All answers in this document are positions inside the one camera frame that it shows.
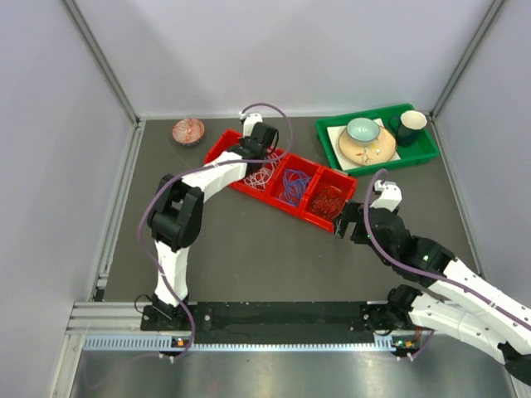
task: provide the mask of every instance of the light blue bowl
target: light blue bowl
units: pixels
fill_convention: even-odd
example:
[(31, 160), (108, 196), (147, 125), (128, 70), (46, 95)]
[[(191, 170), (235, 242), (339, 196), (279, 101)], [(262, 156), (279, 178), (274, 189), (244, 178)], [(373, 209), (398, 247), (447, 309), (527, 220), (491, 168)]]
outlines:
[(348, 122), (347, 133), (357, 144), (366, 145), (378, 138), (380, 126), (374, 120), (356, 118)]

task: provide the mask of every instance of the cable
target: cable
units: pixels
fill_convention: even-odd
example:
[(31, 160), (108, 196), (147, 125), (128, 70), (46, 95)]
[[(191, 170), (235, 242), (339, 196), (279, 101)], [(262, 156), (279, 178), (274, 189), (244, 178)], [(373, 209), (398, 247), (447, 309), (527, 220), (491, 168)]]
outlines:
[(153, 303), (153, 301), (151, 301), (151, 298), (150, 298), (147, 294), (139, 294), (139, 296), (133, 301), (133, 307), (134, 307), (134, 310), (135, 310), (137, 313), (142, 313), (142, 314), (144, 314), (144, 313), (143, 313), (142, 311), (140, 311), (140, 310), (138, 309), (138, 307), (136, 306), (136, 303), (139, 301), (139, 299), (140, 299), (141, 297), (145, 297), (145, 298), (147, 298), (148, 301), (149, 301), (150, 303)]
[[(267, 158), (276, 159), (277, 155), (275, 153), (272, 153)], [(273, 173), (275, 172), (277, 165), (278, 162), (267, 163), (257, 172), (253, 172), (252, 174), (245, 177), (242, 182), (251, 188), (255, 188), (257, 191), (263, 192), (266, 190), (267, 184), (273, 177)]]
[(280, 138), (279, 130), (276, 130), (275, 131), (275, 143), (273, 144), (273, 147), (271, 148), (271, 150), (267, 153), (268, 155), (272, 155), (275, 153), (276, 146), (279, 144), (279, 138)]
[(418, 342), (422, 337), (422, 328), (420, 326), (417, 326), (417, 331), (415, 332), (415, 338), (414, 341)]
[(311, 179), (312, 178), (305, 172), (294, 170), (292, 168), (286, 169), (282, 178), (282, 182), (284, 183), (284, 193), (280, 195), (281, 197), (284, 197), (284, 200), (282, 200), (281, 197), (279, 197), (279, 199), (289, 205), (298, 206)]
[[(257, 102), (257, 103), (254, 103), (254, 104), (250, 104), (250, 105), (247, 105), (242, 111), (241, 113), (244, 114), (247, 110), (249, 110), (250, 108), (255, 108), (257, 106), (265, 106), (267, 108), (271, 108), (273, 110), (275, 110), (276, 112), (278, 112), (283, 118), (284, 120), (286, 121), (286, 123), (288, 124), (288, 130), (290, 132), (290, 138), (288, 139), (288, 146), (285, 148), (285, 151), (278, 157), (278, 158), (272, 158), (272, 159), (257, 159), (257, 160), (250, 160), (250, 159), (235, 159), (235, 160), (226, 160), (225, 162), (219, 162), (217, 165), (211, 165), (211, 164), (208, 164), (208, 165), (205, 165), (203, 167), (198, 167), (198, 168), (194, 168), (192, 170), (187, 170), (186, 172), (180, 172), (179, 174), (177, 174), (176, 176), (173, 176), (168, 182), (166, 182), (158, 191), (157, 193), (155, 194), (155, 196), (153, 197), (153, 199), (151, 200), (151, 202), (148, 204), (145, 212), (143, 213), (142, 217), (140, 218), (140, 223), (139, 223), (139, 226), (137, 228), (137, 234), (136, 234), (136, 237), (137, 237), (137, 241), (140, 245), (140, 247), (142, 248), (142, 250), (144, 251), (144, 253), (148, 256), (148, 258), (151, 260), (151, 262), (157, 267), (157, 271), (161, 274), (162, 276), (162, 280), (164, 282), (164, 285), (166, 286), (166, 288), (168, 289), (169, 293), (177, 300), (178, 304), (183, 308), (185, 314), (187, 315), (188, 319), (190, 320), (190, 327), (191, 327), (191, 333), (190, 333), (190, 339), (188, 340), (188, 343), (186, 346), (184, 346), (184, 349), (181, 351), (181, 353), (179, 355), (177, 355), (175, 357), (175, 360), (178, 360), (179, 358), (183, 357), (184, 354), (186, 354), (188, 352), (188, 350), (190, 349), (190, 347), (192, 346), (192, 343), (193, 343), (193, 339), (195, 338), (195, 334), (196, 334), (196, 323), (195, 321), (193, 320), (193, 316), (192, 316), (192, 313), (190, 312), (190, 309), (188, 308), (188, 306), (181, 300), (180, 297), (177, 296), (177, 294), (175, 293), (175, 290), (172, 288), (172, 286), (169, 284), (168, 282), (168, 278), (166, 277), (166, 275), (164, 274), (164, 269), (162, 267), (162, 265), (160, 265), (158, 263), (158, 260), (157, 258), (151, 253), (151, 251), (149, 251), (149, 248), (148, 246), (146, 246), (145, 242), (144, 242), (144, 238), (142, 237), (142, 229), (144, 228), (144, 226), (146, 225), (146, 222), (148, 220), (148, 215), (149, 213), (151, 212), (151, 210), (153, 209), (153, 206), (155, 205), (155, 203), (157, 202), (157, 200), (177, 181), (179, 181), (181, 178), (183, 178), (184, 176), (187, 176), (188, 174), (192, 174), (193, 172), (204, 172), (206, 170), (209, 170), (211, 168), (214, 168), (214, 167), (219, 167), (219, 166), (224, 166), (226, 164), (235, 164), (235, 163), (274, 163), (274, 162), (278, 162), (280, 159), (284, 158), (288, 152), (291, 150), (291, 145), (293, 144), (293, 137), (294, 137), (294, 133), (293, 133), (293, 126), (291, 124), (291, 120), (290, 118), (288, 117), (287, 114), (284, 113), (284, 111), (282, 111), (281, 109), (277, 108), (276, 106), (272, 105), (272, 104), (267, 104), (265, 102)], [(138, 359), (140, 358), (144, 358), (144, 357), (154, 357), (154, 356), (157, 356), (158, 354), (157, 353), (145, 353), (145, 354), (140, 354), (136, 357), (133, 357), (132, 359), (128, 360), (123, 366), (121, 366), (119, 368), (118, 371), (123, 371), (129, 364), (133, 363), (133, 362), (136, 362)], [(92, 386), (88, 386), (87, 385), (87, 388), (91, 389), (91, 390), (94, 390), (102, 385), (104, 385), (109, 379), (110, 377), (114, 375), (114, 371), (111, 372), (109, 375), (107, 375), (106, 377), (104, 377), (101, 381), (98, 381), (97, 383), (95, 383), (94, 385)]]
[(373, 332), (373, 334), (376, 334), (377, 336), (386, 337), (392, 333), (392, 329), (387, 329), (384, 333), (378, 333), (376, 331), (376, 328), (373, 326), (373, 317), (371, 316), (368, 316), (367, 321), (366, 321), (366, 326), (370, 332)]
[[(380, 246), (380, 244), (378, 243), (378, 241), (376, 240), (376, 238), (373, 236), (373, 230), (371, 229), (371, 225), (369, 223), (369, 218), (368, 218), (368, 209), (370, 207), (370, 200), (371, 200), (371, 191), (372, 191), (372, 187), (374, 187), (374, 184), (376, 183), (376, 181), (378, 179), (382, 179), (382, 180), (385, 180), (385, 178), (387, 177), (388, 175), (388, 171), (385, 169), (385, 168), (382, 168), (380, 170), (378, 170), (374, 176), (373, 176), (373, 179), (371, 180), (371, 182), (369, 183), (369, 186), (368, 186), (368, 189), (367, 189), (367, 192), (365, 193), (365, 201), (363, 203), (363, 224), (365, 225), (365, 230), (367, 231), (367, 234), (368, 234), (368, 237), (371, 241), (371, 243), (373, 244), (374, 246), (374, 249), (376, 249), (376, 251), (387, 261), (389, 261), (391, 264), (395, 265), (396, 267), (400, 268), (400, 269), (403, 269), (407, 272), (411, 272), (412, 274), (417, 274), (417, 275), (420, 275), (420, 276), (424, 276), (426, 278), (431, 278), (431, 279), (435, 279), (435, 280), (440, 280), (441, 282), (447, 282), (448, 284), (453, 284), (454, 286), (456, 286), (457, 288), (460, 288), (460, 289), (463, 289), (463, 291), (465, 293), (470, 293), (472, 295), (474, 295), (476, 298), (480, 299), (481, 301), (483, 301), (484, 303), (486, 303), (487, 305), (491, 306), (492, 302), (486, 298), (483, 294), (480, 294), (478, 292), (476, 292), (475, 290), (465, 286), (464, 284), (460, 283), (460, 282), (457, 282), (453, 279), (448, 279), (447, 277), (445, 276), (440, 276), (438, 274), (433, 274), (431, 272), (426, 272), (426, 271), (423, 271), (421, 269), (416, 269), (416, 268), (413, 268), (409, 265), (405, 265), (403, 264), (402, 262), (400, 261), (397, 261), (395, 259), (393, 259), (388, 253), (386, 253), (386, 251)], [(526, 322), (520, 320), (518, 317), (516, 317), (515, 315), (513, 315), (512, 313), (510, 313), (509, 311), (501, 308), (501, 307), (498, 307), (498, 306), (495, 306), (494, 307), (496, 309), (496, 311), (498, 311), (499, 313), (503, 314), (505, 317), (509, 318), (511, 321), (523, 326), (524, 328), (528, 329), (529, 331), (531, 331), (531, 325), (527, 324)], [(416, 352), (416, 355), (415, 357), (417, 357), (420, 352), (423, 351), (423, 347), (431, 340), (431, 336), (433, 335), (433, 333), (428, 337), (428, 339), (426, 340), (426, 342), (422, 345), (422, 347), (419, 349), (418, 352)]]
[(426, 347), (428, 347), (428, 344), (430, 343), (434, 334), (435, 334), (435, 330), (431, 330), (430, 334), (428, 334), (428, 337), (426, 337), (426, 340), (424, 340), (424, 343), (421, 345), (418, 351), (412, 353), (412, 355), (409, 357), (412, 361), (417, 359), (418, 356), (421, 355), (424, 350), (426, 350)]

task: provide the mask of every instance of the metal sheet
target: metal sheet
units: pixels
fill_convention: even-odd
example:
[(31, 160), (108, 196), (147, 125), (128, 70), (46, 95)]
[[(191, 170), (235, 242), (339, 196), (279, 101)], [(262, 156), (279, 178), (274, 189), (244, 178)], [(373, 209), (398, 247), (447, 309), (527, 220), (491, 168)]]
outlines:
[(490, 4), (490, 8), (487, 10), (483, 21), (481, 21), (481, 24), (478, 26), (478, 30), (472, 37), (472, 40), (470, 41), (469, 45), (466, 47), (465, 53), (459, 60), (459, 63), (455, 67), (453, 73), (450, 76), (450, 79), (448, 80), (448, 83), (446, 83), (444, 90), (442, 91), (441, 95), (439, 96), (439, 99), (433, 107), (433, 110), (431, 111), (433, 119), (437, 119), (441, 114), (441, 111), (443, 110), (446, 102), (448, 101), (451, 94), (454, 92), (455, 87), (459, 83), (460, 78), (463, 76), (466, 71), (466, 68), (472, 61), (475, 52), (478, 48), (480, 48), (481, 43), (485, 39), (487, 33), (490, 31), (490, 28), (493, 26), (494, 21), (496, 21), (496, 18), (501, 13), (503, 5), (505, 5), (506, 2), (506, 0), (493, 0), (493, 2)]
[[(135, 355), (84, 352), (89, 384)], [(508, 398), (514, 390), (500, 364), (439, 336), (413, 363), (379, 352), (194, 352), (173, 365), (140, 359), (95, 390), (78, 371), (71, 398), (116, 396)]]
[(61, 0), (61, 1), (65, 5), (65, 9), (70, 14), (71, 19), (74, 22), (74, 25), (76, 26), (78, 32), (80, 33), (80, 36), (85, 41), (87, 45), (87, 49), (90, 51), (90, 54), (92, 54), (92, 56), (94, 57), (94, 61), (96, 65), (100, 68), (101, 73), (106, 78), (107, 82), (109, 83), (109, 86), (112, 92), (114, 93), (114, 96), (118, 100), (120, 106), (124, 110), (125, 114), (127, 114), (127, 117), (129, 118), (131, 123), (137, 124), (139, 121), (139, 118), (134, 112), (133, 105), (131, 105), (131, 103), (129, 102), (129, 99), (127, 98), (127, 95), (125, 94), (124, 89), (118, 82), (118, 79), (116, 78), (116, 75), (114, 74), (113, 69), (110, 67), (109, 62), (107, 61), (103, 51), (101, 50), (100, 45), (98, 44), (98, 41), (95, 39), (94, 35), (92, 34), (92, 31), (87, 25), (87, 22), (85, 18), (83, 17), (83, 14), (81, 13), (79, 7), (77, 6), (76, 0)]
[(491, 1), (76, 0), (137, 112), (166, 118), (430, 109)]
[[(526, 185), (517, 195), (508, 192), (529, 177), (531, 163), (531, 137), (526, 134), (530, 14), (531, 2), (507, 2), (437, 120), (485, 273), (497, 288), (528, 307), (531, 268), (526, 235), (531, 210), (522, 206), (521, 198), (528, 197), (531, 189)], [(518, 145), (508, 145), (498, 134), (502, 130), (514, 132), (511, 139)]]

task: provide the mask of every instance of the red tray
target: red tray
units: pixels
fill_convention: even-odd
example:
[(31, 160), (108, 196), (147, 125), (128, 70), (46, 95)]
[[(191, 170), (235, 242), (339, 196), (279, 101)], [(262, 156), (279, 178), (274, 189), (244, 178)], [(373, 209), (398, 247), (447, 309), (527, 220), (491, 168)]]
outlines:
[[(238, 143), (238, 139), (241, 137), (241, 133), (234, 130), (227, 130), (212, 147), (205, 158), (205, 163), (209, 163), (228, 147)], [(275, 150), (275, 155), (279, 156), (284, 151), (280, 148)], [(328, 232), (334, 233), (334, 226), (329, 219), (330, 216), (319, 216), (315, 214), (312, 207), (313, 200), (323, 190), (334, 191), (338, 201), (345, 202), (352, 198), (358, 180), (346, 176), (340, 172), (335, 172), (331, 168), (311, 162), (300, 156), (288, 153), (285, 158), (282, 158), (275, 166), (271, 166), (270, 163), (266, 163), (264, 167), (268, 167), (270, 170), (274, 167), (272, 176), (268, 183), (265, 184), (263, 190), (256, 187), (251, 187), (244, 183), (243, 180), (233, 182), (231, 188), (237, 191), (244, 192), (247, 195), (255, 197), (259, 201), (263, 201), (271, 206), (277, 207), (283, 211), (290, 213), (291, 215), (311, 222), (316, 226), (324, 228)], [(286, 169), (294, 169), (305, 172), (312, 179), (306, 188), (306, 192), (302, 196), (298, 206), (292, 206), (291, 204), (282, 201), (281, 198), (284, 195), (284, 172)]]

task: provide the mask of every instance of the black cup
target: black cup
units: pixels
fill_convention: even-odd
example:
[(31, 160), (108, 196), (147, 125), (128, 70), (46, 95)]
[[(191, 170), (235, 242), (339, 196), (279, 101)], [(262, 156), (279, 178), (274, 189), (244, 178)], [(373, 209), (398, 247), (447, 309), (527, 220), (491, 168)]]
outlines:
[[(392, 125), (392, 121), (398, 120), (398, 126)], [(408, 110), (400, 116), (393, 116), (389, 119), (389, 126), (395, 135), (397, 144), (401, 147), (411, 146), (426, 127), (428, 121), (426, 116), (416, 110)]]

